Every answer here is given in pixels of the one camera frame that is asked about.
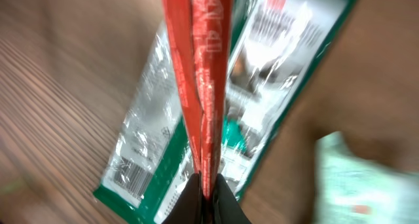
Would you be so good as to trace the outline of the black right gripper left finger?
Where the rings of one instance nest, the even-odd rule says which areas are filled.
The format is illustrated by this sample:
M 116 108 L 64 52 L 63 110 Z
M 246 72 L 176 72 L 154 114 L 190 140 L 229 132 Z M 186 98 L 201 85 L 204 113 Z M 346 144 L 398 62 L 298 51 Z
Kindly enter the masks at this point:
M 201 224 L 202 198 L 200 174 L 193 174 L 162 224 Z

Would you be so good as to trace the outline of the red stick sachet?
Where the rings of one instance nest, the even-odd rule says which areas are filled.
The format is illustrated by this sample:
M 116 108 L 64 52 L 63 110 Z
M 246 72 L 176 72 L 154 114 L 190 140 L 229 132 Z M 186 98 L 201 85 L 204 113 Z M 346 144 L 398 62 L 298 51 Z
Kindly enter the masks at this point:
M 194 169 L 210 199 L 221 159 L 233 0 L 162 0 Z

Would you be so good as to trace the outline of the green packaged goods bag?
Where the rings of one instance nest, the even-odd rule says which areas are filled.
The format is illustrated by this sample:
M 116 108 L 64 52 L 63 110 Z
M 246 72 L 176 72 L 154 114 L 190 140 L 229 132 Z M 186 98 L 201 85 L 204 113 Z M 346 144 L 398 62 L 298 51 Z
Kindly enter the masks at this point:
M 356 1 L 234 0 L 219 171 L 237 200 Z M 161 223 L 193 171 L 161 25 L 94 196 L 129 223 Z

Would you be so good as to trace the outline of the teal tissue packet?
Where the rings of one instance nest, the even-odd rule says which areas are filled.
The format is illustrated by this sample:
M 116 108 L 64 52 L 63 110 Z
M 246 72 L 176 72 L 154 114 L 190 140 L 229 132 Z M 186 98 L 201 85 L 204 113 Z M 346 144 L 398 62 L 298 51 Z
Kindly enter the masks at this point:
M 316 142 L 314 223 L 418 224 L 418 174 L 354 155 L 340 132 Z

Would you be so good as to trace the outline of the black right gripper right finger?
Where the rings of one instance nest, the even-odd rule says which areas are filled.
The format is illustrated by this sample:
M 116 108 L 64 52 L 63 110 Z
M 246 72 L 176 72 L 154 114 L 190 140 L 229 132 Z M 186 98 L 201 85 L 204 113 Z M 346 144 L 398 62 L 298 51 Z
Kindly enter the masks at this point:
M 221 174 L 215 180 L 212 202 L 214 224 L 251 224 Z

